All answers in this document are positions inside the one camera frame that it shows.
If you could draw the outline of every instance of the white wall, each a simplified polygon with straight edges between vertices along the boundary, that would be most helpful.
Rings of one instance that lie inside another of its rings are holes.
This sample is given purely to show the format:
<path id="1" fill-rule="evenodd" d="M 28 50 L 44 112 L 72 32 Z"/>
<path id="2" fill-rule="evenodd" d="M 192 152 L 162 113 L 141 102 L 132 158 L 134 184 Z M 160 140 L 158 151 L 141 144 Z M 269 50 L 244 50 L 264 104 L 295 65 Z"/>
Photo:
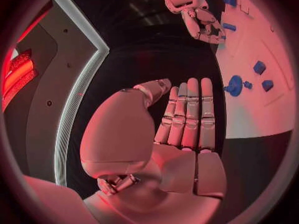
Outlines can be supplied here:
<path id="1" fill-rule="evenodd" d="M 237 0 L 237 7 L 226 4 L 221 23 L 237 26 L 235 32 L 226 29 L 226 43 L 216 52 L 224 85 L 233 75 L 253 83 L 252 90 L 243 88 L 238 97 L 225 92 L 226 138 L 268 136 L 293 129 L 294 80 L 275 27 L 249 0 Z M 258 60 L 267 66 L 262 75 L 253 70 Z M 263 80 L 273 80 L 274 87 L 265 92 Z"/>

